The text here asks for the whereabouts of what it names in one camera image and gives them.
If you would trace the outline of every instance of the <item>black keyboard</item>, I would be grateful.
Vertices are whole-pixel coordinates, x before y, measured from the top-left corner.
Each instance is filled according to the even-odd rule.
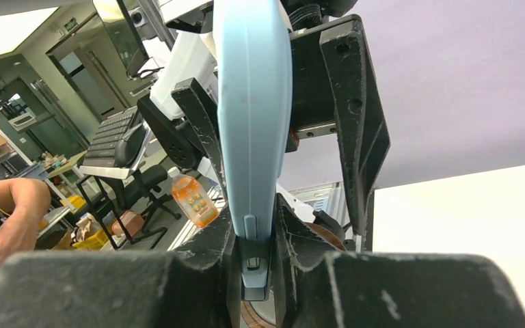
[[[87,148],[83,165],[94,167],[114,167],[113,154],[122,135],[132,126],[142,122],[136,107],[127,109],[101,122],[94,140]]]

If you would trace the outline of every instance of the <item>black office chair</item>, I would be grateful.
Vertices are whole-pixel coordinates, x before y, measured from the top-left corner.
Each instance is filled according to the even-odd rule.
[[[162,165],[154,165],[142,173],[136,171],[134,172],[133,177],[134,181],[127,186],[124,186],[121,180],[100,177],[100,180],[109,185],[116,194],[116,203],[120,209],[120,214],[130,209],[141,198],[147,197],[150,201],[150,205],[141,213],[146,221],[144,225],[150,221],[150,218],[159,208],[171,214],[175,219],[180,219],[182,217],[180,213],[174,213],[168,207],[164,206],[164,203],[173,200],[171,195],[165,194],[160,198],[157,198],[150,192],[152,190],[157,193],[161,192],[161,188],[158,184],[166,181],[168,178],[166,169]]]

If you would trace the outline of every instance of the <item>orange liquid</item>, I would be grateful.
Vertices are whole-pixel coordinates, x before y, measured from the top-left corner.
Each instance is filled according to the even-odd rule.
[[[207,226],[218,216],[218,210],[210,200],[202,199],[201,192],[200,183],[190,176],[181,176],[172,184],[172,197],[199,228]]]

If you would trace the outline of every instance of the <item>light blue handle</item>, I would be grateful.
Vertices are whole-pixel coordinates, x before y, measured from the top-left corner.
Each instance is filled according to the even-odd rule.
[[[275,185],[293,98],[291,42],[279,5],[278,0],[218,0],[214,7],[228,204],[243,282],[257,293],[267,286]]]

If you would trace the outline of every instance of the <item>chair leg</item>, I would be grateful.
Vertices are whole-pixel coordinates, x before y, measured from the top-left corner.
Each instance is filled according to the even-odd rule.
[[[170,210],[168,207],[166,207],[164,205],[158,205],[158,207],[161,208],[164,212],[169,213],[176,220],[179,220],[182,217],[182,215],[180,213],[175,213],[173,210]]]

